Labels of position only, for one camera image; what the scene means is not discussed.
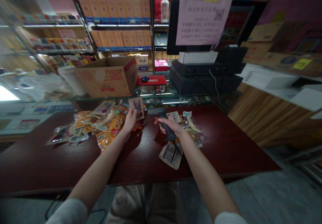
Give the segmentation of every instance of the bottle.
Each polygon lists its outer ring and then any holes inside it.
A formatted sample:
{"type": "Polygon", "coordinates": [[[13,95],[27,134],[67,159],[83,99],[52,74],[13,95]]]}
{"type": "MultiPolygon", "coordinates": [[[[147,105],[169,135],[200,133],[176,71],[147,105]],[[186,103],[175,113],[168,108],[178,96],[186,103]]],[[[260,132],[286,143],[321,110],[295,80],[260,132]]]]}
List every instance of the bottle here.
{"type": "Polygon", "coordinates": [[[168,14],[169,14],[169,1],[162,0],[161,1],[161,23],[168,22],[168,14]]]}

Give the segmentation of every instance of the red box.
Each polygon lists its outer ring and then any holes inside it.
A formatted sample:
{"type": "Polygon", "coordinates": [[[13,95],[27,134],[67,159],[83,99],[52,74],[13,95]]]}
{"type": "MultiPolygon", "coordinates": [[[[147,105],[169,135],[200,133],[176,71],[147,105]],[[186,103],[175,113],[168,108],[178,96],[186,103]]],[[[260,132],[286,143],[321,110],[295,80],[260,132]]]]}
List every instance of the red box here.
{"type": "Polygon", "coordinates": [[[169,65],[166,59],[154,60],[155,71],[168,71],[169,65]]]}

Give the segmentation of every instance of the gray sleeve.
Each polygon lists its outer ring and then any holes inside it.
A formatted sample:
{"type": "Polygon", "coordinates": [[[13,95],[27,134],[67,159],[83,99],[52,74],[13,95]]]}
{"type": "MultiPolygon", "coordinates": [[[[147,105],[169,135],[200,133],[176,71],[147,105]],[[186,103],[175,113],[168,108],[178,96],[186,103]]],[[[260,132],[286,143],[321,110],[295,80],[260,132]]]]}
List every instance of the gray sleeve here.
{"type": "Polygon", "coordinates": [[[46,224],[86,224],[87,207],[79,199],[68,199],[61,204],[46,224]]]}
{"type": "Polygon", "coordinates": [[[214,224],[247,224],[247,222],[237,213],[222,212],[216,217],[214,224]]]}

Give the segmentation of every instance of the hand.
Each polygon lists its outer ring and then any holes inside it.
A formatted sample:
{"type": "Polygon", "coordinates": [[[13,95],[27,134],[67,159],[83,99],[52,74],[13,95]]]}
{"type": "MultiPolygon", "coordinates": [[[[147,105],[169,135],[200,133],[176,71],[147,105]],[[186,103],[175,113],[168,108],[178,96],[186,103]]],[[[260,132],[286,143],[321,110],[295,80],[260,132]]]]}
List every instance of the hand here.
{"type": "MultiPolygon", "coordinates": [[[[173,132],[178,138],[182,137],[182,135],[184,134],[188,134],[188,132],[180,124],[178,124],[171,116],[167,116],[167,117],[168,119],[156,117],[154,124],[158,124],[159,122],[165,123],[173,130],[173,132]]],[[[161,124],[160,124],[160,129],[163,134],[166,134],[166,130],[161,126],[161,124]]]]}
{"type": "Polygon", "coordinates": [[[121,131],[124,131],[127,134],[131,133],[136,121],[137,121],[137,110],[133,111],[132,109],[130,109],[126,115],[125,123],[121,131]]]}

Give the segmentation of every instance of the tile floor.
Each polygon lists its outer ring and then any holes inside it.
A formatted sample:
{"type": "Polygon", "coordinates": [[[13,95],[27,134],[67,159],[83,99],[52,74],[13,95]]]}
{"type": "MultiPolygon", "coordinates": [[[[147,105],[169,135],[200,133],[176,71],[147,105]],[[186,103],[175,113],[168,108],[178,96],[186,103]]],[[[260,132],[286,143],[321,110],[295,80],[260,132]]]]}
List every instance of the tile floor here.
{"type": "MultiPolygon", "coordinates": [[[[282,171],[254,175],[227,185],[245,220],[249,224],[321,223],[322,187],[286,162],[275,149],[265,151],[282,171]]],[[[93,210],[109,209],[115,193],[115,187],[105,189],[93,210]]],[[[193,180],[181,181],[180,193],[188,224],[212,223],[193,180]]],[[[0,223],[45,223],[44,214],[51,202],[1,199],[0,223]]],[[[87,223],[99,224],[103,215],[103,212],[93,213],[87,223]]]]}

